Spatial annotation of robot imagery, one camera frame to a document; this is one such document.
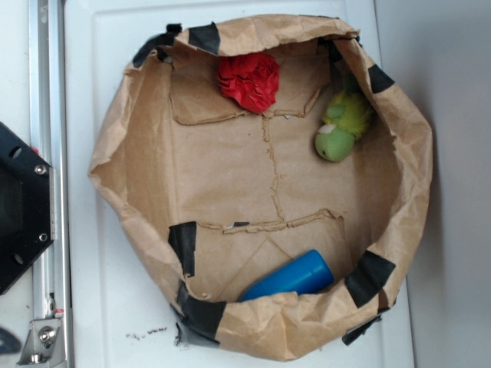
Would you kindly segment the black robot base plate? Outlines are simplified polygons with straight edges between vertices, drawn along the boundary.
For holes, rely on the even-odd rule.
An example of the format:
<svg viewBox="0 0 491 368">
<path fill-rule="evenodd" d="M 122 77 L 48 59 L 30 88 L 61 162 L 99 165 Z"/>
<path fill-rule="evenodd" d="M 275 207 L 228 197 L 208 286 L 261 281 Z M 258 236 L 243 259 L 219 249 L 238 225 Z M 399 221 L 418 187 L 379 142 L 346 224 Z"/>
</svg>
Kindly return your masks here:
<svg viewBox="0 0 491 368">
<path fill-rule="evenodd" d="M 53 242 L 50 168 L 1 125 L 1 294 Z"/>
</svg>

